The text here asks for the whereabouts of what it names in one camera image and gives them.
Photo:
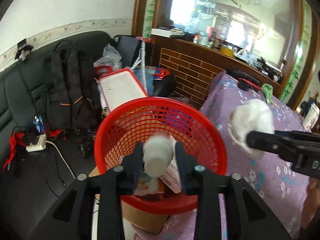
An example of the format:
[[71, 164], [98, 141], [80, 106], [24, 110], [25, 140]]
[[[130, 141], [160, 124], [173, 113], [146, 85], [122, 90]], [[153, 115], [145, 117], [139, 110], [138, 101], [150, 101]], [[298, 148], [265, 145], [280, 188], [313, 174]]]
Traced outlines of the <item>white medicine box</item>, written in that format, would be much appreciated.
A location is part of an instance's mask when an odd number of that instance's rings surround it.
[[159, 177], [159, 179], [167, 185], [175, 194], [180, 193], [181, 190], [181, 179], [176, 159], [173, 158], [166, 172]]

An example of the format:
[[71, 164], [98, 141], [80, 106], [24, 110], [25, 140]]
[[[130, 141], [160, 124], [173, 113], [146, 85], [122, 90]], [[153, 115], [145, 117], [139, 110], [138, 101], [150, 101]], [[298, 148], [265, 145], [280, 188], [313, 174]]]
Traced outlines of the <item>white plastic bottle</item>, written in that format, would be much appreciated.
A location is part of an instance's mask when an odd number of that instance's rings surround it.
[[155, 134], [143, 144], [144, 170], [151, 177], [163, 175], [175, 155], [172, 135]]

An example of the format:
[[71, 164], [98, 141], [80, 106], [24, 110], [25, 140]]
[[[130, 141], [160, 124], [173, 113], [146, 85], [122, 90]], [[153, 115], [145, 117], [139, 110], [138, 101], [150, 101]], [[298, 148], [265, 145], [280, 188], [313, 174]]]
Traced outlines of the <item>white cartoon paper cup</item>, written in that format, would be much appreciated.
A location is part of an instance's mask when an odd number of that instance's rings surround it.
[[317, 104], [312, 103], [312, 105], [309, 108], [309, 111], [307, 112], [306, 117], [302, 122], [302, 126], [305, 129], [312, 129], [315, 126], [318, 118], [319, 118], [319, 108]]

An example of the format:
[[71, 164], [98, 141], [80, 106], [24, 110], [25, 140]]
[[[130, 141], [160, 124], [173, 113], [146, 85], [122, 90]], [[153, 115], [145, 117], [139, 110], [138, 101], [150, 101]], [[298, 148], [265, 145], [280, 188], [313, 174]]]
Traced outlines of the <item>purple floral tablecloth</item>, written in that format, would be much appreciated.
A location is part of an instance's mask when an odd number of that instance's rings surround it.
[[[278, 217], [292, 239], [296, 239], [309, 178], [293, 172], [289, 162], [274, 154], [265, 153], [261, 159], [251, 157], [232, 140], [227, 131], [231, 112], [251, 99], [264, 101], [265, 98], [261, 93], [241, 90], [234, 78], [221, 72], [213, 78], [208, 98], [200, 112], [212, 122], [224, 140], [228, 159], [226, 174], [237, 172], [244, 177]], [[275, 130], [308, 131], [302, 126], [296, 112], [274, 96], [272, 101], [277, 105], [270, 105]], [[193, 239], [195, 219], [196, 210], [171, 216], [158, 235], [133, 226], [136, 230], [134, 239]]]

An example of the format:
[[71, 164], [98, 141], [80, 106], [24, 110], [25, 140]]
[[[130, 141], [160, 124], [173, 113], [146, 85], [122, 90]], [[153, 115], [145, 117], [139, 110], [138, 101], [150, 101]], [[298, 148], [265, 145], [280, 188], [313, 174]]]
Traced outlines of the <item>green cloth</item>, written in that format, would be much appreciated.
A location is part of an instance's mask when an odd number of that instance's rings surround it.
[[273, 87], [268, 83], [264, 83], [261, 87], [261, 92], [267, 104], [270, 104], [273, 95]]

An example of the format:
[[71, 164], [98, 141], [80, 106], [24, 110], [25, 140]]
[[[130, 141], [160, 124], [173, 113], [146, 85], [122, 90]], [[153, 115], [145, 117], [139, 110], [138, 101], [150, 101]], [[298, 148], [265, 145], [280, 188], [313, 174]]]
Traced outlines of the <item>black leather sofa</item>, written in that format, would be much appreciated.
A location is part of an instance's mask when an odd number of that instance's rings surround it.
[[33, 129], [33, 120], [46, 109], [43, 63], [56, 50], [75, 48], [89, 63], [114, 44], [103, 31], [90, 31], [50, 43], [1, 72], [1, 239], [28, 239], [48, 209], [81, 173], [95, 168], [93, 157], [79, 151], [80, 138], [69, 132], [40, 152], [16, 146], [9, 165], [10, 138]]

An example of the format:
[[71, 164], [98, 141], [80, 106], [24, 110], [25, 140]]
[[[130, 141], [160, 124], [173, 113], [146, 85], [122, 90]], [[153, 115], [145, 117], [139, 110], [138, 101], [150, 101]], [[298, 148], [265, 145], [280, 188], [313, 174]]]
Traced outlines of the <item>cardboard box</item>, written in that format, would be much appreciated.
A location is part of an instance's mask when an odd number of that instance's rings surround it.
[[[100, 175], [99, 170], [95, 167], [88, 176], [95, 177], [98, 175]], [[97, 239], [99, 200], [100, 194], [96, 194], [92, 217], [92, 239]], [[156, 236], [161, 232], [164, 224], [170, 217], [168, 215], [155, 215], [141, 211], [124, 201], [121, 201], [121, 208], [125, 239], [136, 239], [135, 235], [140, 236], [141, 233]]]

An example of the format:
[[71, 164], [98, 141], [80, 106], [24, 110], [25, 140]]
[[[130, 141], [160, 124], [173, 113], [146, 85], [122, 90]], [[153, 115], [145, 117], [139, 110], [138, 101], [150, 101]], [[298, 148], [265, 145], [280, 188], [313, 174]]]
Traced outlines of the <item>black and red tool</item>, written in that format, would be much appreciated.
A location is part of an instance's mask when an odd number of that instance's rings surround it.
[[238, 81], [238, 87], [244, 91], [253, 89], [256, 92], [261, 91], [260, 82], [250, 75], [240, 70], [227, 69], [227, 74]]

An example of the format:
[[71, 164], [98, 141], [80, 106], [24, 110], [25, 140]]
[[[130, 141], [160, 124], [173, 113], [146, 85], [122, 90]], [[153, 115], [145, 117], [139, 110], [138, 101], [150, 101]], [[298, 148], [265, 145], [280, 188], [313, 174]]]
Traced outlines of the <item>white power strip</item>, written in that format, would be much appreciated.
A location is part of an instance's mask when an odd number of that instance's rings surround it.
[[31, 142], [25, 147], [28, 152], [43, 151], [46, 148], [46, 134], [38, 135], [31, 139]]

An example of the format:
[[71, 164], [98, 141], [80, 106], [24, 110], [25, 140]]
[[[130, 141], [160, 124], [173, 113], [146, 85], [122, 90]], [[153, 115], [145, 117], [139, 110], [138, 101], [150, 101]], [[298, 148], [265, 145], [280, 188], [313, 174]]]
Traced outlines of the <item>red plastic mesh basket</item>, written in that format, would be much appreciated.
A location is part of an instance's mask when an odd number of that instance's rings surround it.
[[112, 110], [101, 123], [94, 143], [96, 166], [101, 174], [121, 165], [143, 144], [140, 169], [145, 178], [162, 181], [167, 187], [161, 200], [156, 190], [138, 186], [132, 196], [122, 200], [132, 207], [157, 215], [177, 215], [197, 207], [195, 196], [182, 193], [175, 162], [175, 145], [180, 142], [187, 154], [215, 174], [227, 170], [223, 139], [212, 123], [199, 111], [166, 98], [145, 97], [128, 101]]

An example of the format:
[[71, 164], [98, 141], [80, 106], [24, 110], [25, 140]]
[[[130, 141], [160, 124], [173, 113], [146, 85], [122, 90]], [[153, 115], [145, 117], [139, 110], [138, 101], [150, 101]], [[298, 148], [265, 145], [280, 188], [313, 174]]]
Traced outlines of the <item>black backpack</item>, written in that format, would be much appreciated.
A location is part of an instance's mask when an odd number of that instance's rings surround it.
[[43, 62], [46, 120], [53, 130], [87, 134], [100, 122], [101, 105], [93, 60], [68, 41]]

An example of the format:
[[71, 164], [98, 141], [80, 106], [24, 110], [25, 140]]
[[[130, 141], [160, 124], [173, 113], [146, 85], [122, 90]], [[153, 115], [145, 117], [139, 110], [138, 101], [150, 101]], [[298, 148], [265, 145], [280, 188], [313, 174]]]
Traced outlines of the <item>brick pattern wooden counter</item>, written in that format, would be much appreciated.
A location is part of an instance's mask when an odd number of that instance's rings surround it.
[[272, 85], [275, 96], [280, 90], [279, 83], [259, 70], [210, 48], [155, 35], [152, 44], [152, 64], [176, 76], [175, 93], [188, 98], [195, 109], [200, 109], [206, 100], [212, 79], [228, 69], [241, 70], [260, 83]]

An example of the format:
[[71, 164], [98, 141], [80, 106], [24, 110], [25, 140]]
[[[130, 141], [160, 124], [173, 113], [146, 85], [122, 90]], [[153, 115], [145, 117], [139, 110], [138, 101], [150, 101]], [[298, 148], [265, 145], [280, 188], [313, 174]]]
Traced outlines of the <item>red framed white board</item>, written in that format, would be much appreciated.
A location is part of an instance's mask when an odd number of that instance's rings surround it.
[[148, 94], [129, 69], [121, 69], [97, 80], [101, 107], [106, 115], [131, 100]]

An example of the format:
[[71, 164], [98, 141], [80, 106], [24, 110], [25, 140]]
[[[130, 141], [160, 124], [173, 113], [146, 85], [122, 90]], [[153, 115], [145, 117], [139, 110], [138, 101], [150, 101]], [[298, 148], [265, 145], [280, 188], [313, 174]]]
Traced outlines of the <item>clear plastic bag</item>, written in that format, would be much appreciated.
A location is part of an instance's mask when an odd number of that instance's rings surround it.
[[120, 70], [122, 68], [120, 53], [108, 44], [103, 50], [103, 57], [93, 63], [94, 67], [110, 66], [113, 71]]

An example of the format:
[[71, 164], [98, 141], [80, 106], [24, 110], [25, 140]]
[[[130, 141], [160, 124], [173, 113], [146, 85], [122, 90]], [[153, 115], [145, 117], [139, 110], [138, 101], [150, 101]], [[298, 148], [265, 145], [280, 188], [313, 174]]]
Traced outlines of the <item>black shopping bag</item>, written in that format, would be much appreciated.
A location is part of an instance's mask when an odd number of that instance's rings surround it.
[[132, 35], [116, 35], [116, 50], [121, 55], [122, 67], [132, 67], [138, 58], [142, 40]]

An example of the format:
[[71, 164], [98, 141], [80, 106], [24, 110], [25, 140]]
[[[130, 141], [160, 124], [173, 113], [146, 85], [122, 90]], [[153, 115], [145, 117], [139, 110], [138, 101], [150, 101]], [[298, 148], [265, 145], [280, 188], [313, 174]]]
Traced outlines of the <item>black wall clip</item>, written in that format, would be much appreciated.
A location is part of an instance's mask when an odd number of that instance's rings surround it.
[[27, 43], [27, 39], [24, 38], [17, 44], [17, 52], [15, 54], [15, 59], [19, 60], [21, 59], [22, 61], [27, 60], [27, 52], [31, 52], [32, 49], [34, 48], [33, 45]]

